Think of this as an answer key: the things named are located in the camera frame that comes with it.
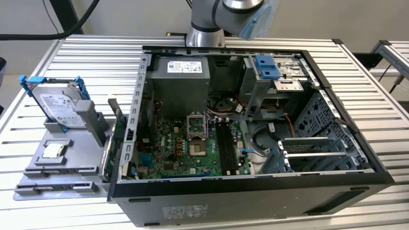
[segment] motherboard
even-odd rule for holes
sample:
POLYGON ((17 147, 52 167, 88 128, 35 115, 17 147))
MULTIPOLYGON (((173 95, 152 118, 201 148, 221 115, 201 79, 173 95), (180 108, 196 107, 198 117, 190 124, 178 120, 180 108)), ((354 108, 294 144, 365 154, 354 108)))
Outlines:
POLYGON ((140 179, 250 173, 248 158, 240 150, 245 145, 237 121, 208 120, 202 123, 197 118, 161 119, 156 137, 154 150, 141 153, 137 167, 140 179), (204 132, 205 136, 188 137, 192 131, 204 132))

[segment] chip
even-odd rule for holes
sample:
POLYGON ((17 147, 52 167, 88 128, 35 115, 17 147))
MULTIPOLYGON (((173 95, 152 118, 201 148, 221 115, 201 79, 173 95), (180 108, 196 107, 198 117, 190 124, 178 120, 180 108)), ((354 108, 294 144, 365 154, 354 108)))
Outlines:
POLYGON ((174 170, 174 165, 173 164, 164 164, 164 170, 174 170))

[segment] hard drive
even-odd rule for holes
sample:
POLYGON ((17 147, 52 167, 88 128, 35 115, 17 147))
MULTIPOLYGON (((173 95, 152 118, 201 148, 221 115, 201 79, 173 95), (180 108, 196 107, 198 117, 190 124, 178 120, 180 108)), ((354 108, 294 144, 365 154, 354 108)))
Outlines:
POLYGON ((25 75, 20 77, 20 84, 28 95, 39 104, 49 122, 57 122, 67 128, 85 128, 84 121, 75 108, 79 100, 89 100, 84 80, 47 79, 25 75))

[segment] aluminum extrusion table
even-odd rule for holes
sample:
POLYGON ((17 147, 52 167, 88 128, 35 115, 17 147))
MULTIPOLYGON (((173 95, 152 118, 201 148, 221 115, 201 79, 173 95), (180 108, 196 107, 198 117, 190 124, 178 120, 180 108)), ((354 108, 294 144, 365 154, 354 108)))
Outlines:
MULTIPOLYGON (((409 229, 409 114, 386 93, 342 44, 314 39, 226 38, 226 47, 305 49, 386 166, 397 185, 332 216, 265 219, 170 229, 409 229)), ((129 111, 141 46, 182 46, 182 37, 75 35, 55 41, 32 73, 51 78, 80 75, 96 110, 113 116, 107 99, 116 97, 129 111)), ((13 201, 21 179, 45 133, 44 114, 24 91, 0 120, 0 219, 16 229, 134 229, 126 215, 105 198, 13 201)))
POLYGON ((370 52, 380 53, 409 80, 409 42, 380 40, 370 52))

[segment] ram slot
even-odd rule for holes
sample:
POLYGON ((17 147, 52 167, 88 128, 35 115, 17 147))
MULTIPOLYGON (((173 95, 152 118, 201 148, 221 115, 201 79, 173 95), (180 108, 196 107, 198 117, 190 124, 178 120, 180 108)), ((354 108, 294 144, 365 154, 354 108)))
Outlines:
POLYGON ((216 123, 216 134, 222 175, 237 175, 238 166, 232 131, 228 122, 216 123))

